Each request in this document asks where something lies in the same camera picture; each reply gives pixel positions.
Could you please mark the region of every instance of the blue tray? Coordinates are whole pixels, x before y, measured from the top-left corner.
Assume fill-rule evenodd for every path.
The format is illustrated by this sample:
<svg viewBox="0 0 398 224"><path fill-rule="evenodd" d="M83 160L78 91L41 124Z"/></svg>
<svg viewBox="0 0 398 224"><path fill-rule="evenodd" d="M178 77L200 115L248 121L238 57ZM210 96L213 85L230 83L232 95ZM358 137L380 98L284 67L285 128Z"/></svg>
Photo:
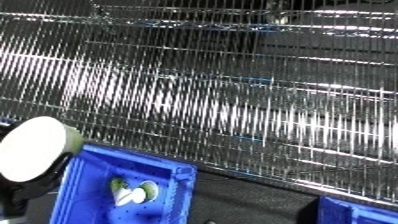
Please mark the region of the blue tray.
<svg viewBox="0 0 398 224"><path fill-rule="evenodd" d="M158 184L153 202L114 206L110 180L123 177L130 186ZM186 223L196 168L161 158L86 145L68 166L51 217L52 224Z"/></svg>
<svg viewBox="0 0 398 224"><path fill-rule="evenodd" d="M318 224L396 224L398 213L322 197Z"/></svg>

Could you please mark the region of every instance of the wire mesh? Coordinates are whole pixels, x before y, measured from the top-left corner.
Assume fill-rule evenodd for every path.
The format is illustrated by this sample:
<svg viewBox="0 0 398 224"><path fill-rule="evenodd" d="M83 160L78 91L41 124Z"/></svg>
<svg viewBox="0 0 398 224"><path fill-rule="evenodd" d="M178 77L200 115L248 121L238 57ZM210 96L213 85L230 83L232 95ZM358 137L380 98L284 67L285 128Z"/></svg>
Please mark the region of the wire mesh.
<svg viewBox="0 0 398 224"><path fill-rule="evenodd" d="M0 1L0 116L396 206L394 1Z"/></svg>

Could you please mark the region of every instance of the dark floor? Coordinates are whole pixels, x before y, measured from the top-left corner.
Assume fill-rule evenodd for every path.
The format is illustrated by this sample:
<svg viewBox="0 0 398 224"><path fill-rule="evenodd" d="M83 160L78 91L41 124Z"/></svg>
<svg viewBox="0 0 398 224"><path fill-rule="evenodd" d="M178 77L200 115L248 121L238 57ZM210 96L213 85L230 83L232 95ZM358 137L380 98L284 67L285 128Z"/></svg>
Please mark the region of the dark floor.
<svg viewBox="0 0 398 224"><path fill-rule="evenodd" d="M48 223L56 194L34 200L29 206L32 224ZM199 173L190 224L312 224L315 196Z"/></svg>

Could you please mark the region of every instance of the metal rack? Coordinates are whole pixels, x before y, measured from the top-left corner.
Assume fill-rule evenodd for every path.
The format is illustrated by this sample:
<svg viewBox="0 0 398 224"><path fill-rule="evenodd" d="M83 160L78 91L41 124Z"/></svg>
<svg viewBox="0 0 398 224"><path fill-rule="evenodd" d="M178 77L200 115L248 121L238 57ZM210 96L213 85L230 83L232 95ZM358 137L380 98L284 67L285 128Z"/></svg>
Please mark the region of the metal rack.
<svg viewBox="0 0 398 224"><path fill-rule="evenodd" d="M0 116L398 205L395 2L66 2L0 4Z"/></svg>

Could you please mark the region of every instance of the blue container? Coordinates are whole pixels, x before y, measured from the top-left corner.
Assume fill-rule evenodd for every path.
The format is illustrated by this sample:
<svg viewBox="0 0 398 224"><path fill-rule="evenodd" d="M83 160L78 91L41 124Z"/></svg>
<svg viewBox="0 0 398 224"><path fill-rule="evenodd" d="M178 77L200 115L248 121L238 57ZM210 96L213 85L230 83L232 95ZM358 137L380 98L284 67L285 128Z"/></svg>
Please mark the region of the blue container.
<svg viewBox="0 0 398 224"><path fill-rule="evenodd" d="M322 197L318 224L396 224L398 213Z"/></svg>
<svg viewBox="0 0 398 224"><path fill-rule="evenodd" d="M131 187L153 181L159 196L152 202L116 207L109 185L115 176ZM86 145L66 170L50 223L186 223L195 178L191 165Z"/></svg>

